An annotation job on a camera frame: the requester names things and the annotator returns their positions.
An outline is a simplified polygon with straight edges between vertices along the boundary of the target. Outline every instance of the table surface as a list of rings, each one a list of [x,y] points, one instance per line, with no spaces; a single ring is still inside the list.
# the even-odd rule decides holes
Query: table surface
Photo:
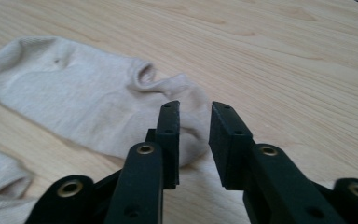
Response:
[[[285,150],[311,180],[358,178],[358,3],[352,0],[0,1],[0,48],[59,35],[186,73],[232,105],[256,142]],[[0,151],[34,173],[27,197],[66,175],[98,181],[123,160],[70,144],[0,105]],[[165,223],[246,223],[211,152],[164,192]]]

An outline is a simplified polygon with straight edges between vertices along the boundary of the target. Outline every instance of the white sock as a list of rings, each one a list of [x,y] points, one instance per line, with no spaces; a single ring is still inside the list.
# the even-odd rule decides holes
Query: white sock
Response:
[[[0,153],[0,223],[22,224],[36,199],[21,199],[31,182],[17,161]]]
[[[156,128],[159,108],[181,102],[180,164],[208,148],[210,102],[186,75],[154,81],[151,63],[56,36],[0,50],[0,102],[57,135],[125,158]]]

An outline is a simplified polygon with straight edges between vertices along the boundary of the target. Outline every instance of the beige sock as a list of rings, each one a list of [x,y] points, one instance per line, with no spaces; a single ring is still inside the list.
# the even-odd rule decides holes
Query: beige sock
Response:
[[[141,59],[55,36],[24,37],[0,50],[0,102],[57,135],[125,158],[155,128],[159,108],[181,102],[180,164],[207,148],[210,102],[186,75],[154,81]]]
[[[21,199],[31,178],[17,161],[0,153],[0,224],[22,224],[36,199]]]

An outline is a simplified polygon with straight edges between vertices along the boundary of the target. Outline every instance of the black plastic part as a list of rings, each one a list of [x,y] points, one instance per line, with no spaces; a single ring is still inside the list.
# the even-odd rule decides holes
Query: black plastic part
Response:
[[[86,176],[62,178],[48,188],[25,223],[88,223],[93,189],[92,180]]]
[[[358,179],[339,179],[331,195],[333,205],[348,223],[358,223]]]
[[[234,108],[213,102],[209,145],[223,187],[244,188],[244,151],[254,144],[251,131]]]
[[[270,207],[269,223],[345,223],[283,150],[267,144],[247,150],[247,162]]]
[[[161,223],[162,191],[161,148],[152,142],[133,146],[104,223]]]
[[[213,102],[209,144],[222,185],[244,190],[252,223],[345,223],[280,148],[255,144],[231,106]]]
[[[162,148],[164,189],[179,184],[179,129],[179,101],[172,101],[160,109],[154,141]]]

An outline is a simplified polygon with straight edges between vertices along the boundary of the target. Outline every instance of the wood grain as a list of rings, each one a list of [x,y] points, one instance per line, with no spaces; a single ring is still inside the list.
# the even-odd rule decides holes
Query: wood grain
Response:
[[[256,142],[281,147],[319,183],[358,178],[358,3],[352,0],[0,1],[0,48],[59,35],[186,73],[232,105]],[[123,161],[63,141],[0,105],[0,151],[34,173],[26,196],[65,175],[95,181]],[[165,192],[165,223],[245,223],[210,153]]]

